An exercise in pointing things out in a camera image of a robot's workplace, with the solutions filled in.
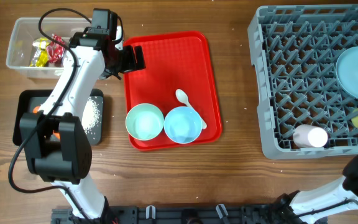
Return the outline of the clear plastic waste bin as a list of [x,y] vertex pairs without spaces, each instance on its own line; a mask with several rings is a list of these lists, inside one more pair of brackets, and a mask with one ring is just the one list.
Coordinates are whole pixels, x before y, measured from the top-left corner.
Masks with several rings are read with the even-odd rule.
[[[88,26],[90,23],[84,18],[47,17],[42,21],[42,30],[46,34],[56,34],[65,43],[68,43],[76,32],[82,32]],[[16,20],[7,50],[7,67],[27,78],[60,78],[54,75],[55,66],[60,63],[48,64],[44,67],[29,66],[35,52],[32,43],[41,37],[38,17],[21,17]]]

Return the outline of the red serving tray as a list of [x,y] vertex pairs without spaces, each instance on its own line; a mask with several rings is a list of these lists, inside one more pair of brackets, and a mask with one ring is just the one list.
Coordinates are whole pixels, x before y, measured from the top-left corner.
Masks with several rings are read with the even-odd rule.
[[141,103],[163,114],[180,106],[175,92],[183,90],[207,124],[194,145],[220,138],[223,122],[216,93],[207,38],[198,31],[132,37],[125,45],[142,48],[145,68],[124,75],[126,110]]

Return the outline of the red snack wrapper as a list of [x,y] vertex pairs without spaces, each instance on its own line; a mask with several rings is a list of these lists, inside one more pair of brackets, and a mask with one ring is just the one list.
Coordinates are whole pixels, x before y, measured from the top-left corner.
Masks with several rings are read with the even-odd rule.
[[59,63],[65,53],[65,48],[55,42],[51,42],[46,47],[48,63]]

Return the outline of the white rice pile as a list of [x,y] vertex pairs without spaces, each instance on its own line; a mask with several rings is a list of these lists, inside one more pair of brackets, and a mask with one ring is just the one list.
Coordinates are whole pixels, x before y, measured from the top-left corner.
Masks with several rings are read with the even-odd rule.
[[103,120],[102,96],[90,96],[86,103],[81,123],[90,144],[98,144],[101,140]]

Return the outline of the pink plastic cup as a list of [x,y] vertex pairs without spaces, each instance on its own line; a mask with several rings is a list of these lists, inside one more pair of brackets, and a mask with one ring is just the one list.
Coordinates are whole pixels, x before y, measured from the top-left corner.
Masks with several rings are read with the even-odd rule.
[[323,147],[328,141],[328,133],[323,128],[302,124],[295,128],[293,141],[298,147]]

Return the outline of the white napkin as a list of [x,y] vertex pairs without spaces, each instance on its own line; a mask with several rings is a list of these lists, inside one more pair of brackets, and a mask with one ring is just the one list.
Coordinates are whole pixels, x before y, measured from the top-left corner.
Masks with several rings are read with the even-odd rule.
[[58,65],[55,66],[54,75],[60,77],[62,75],[63,71],[64,71],[63,64],[62,63],[58,64]]

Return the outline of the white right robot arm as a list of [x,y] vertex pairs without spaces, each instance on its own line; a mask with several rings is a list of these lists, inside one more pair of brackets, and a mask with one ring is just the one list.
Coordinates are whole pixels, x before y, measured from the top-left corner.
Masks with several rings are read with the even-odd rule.
[[344,168],[342,177],[314,190],[296,191],[277,212],[287,223],[316,223],[322,218],[358,210],[358,155]]

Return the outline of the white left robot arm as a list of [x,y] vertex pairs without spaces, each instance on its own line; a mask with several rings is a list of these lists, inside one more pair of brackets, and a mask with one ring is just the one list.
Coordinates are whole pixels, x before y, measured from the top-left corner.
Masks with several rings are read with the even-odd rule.
[[145,62],[141,47],[123,44],[124,28],[115,12],[94,9],[89,22],[62,45],[68,57],[50,96],[37,113],[22,115],[22,142],[9,166],[8,180],[16,191],[30,192],[13,179],[16,160],[24,152],[29,172],[64,194],[73,209],[73,222],[118,223],[90,176],[92,150],[81,118],[98,79],[142,70]]

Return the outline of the mint green bowl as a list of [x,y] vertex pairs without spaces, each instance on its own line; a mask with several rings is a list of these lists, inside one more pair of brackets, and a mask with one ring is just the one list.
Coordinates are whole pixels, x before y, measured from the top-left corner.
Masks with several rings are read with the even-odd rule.
[[158,107],[149,103],[134,106],[126,116],[127,132],[140,141],[156,138],[162,132],[163,125],[163,113]]

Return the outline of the grey dishwasher rack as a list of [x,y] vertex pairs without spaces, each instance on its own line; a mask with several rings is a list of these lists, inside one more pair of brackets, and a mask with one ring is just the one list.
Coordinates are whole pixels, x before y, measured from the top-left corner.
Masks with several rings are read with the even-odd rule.
[[[358,4],[261,6],[247,29],[257,75],[262,151],[269,159],[358,154],[358,99],[336,79],[343,51],[358,46]],[[323,128],[323,147],[298,147],[296,127]]]

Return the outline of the orange carrot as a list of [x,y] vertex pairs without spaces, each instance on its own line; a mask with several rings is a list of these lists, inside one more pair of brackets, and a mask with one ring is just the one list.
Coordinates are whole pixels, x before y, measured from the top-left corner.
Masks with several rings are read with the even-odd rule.
[[[39,108],[40,108],[40,105],[36,106],[36,107],[32,110],[32,112],[33,112],[34,114],[36,114],[36,113],[39,111]],[[59,132],[53,131],[53,135],[54,135],[58,140],[60,140],[60,134],[59,134]]]

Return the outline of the black waste tray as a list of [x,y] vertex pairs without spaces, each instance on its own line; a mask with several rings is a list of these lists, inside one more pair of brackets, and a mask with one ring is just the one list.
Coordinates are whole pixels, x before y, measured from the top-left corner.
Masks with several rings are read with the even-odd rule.
[[[17,114],[12,141],[16,146],[22,143],[19,121],[24,113],[32,113],[41,106],[51,94],[52,90],[25,90],[19,96]],[[103,127],[104,94],[100,89],[92,89],[86,103],[81,123],[89,143],[94,146],[101,142]]]

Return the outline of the white plastic spoon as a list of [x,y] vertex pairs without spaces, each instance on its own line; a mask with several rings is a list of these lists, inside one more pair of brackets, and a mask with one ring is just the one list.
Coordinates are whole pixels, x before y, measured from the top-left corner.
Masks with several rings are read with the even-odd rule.
[[[189,102],[188,95],[183,90],[176,89],[175,96],[180,103],[183,103],[187,107],[195,110]],[[201,118],[201,121],[202,121],[202,129],[206,129],[208,127],[206,122],[202,118]]]

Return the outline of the light blue bowl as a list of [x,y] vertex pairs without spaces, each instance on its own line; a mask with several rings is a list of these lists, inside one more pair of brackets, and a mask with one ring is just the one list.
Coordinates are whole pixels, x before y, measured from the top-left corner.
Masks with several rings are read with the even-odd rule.
[[175,143],[189,144],[200,136],[202,130],[201,116],[187,106],[176,107],[165,117],[165,134]]

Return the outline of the yellow foil wrapper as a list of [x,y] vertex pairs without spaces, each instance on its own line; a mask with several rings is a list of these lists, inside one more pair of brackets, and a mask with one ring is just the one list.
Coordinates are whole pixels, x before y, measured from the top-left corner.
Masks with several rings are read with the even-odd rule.
[[30,61],[30,67],[44,67],[48,63],[48,53],[46,48],[50,41],[41,37],[33,41],[32,46],[35,48],[34,56]]

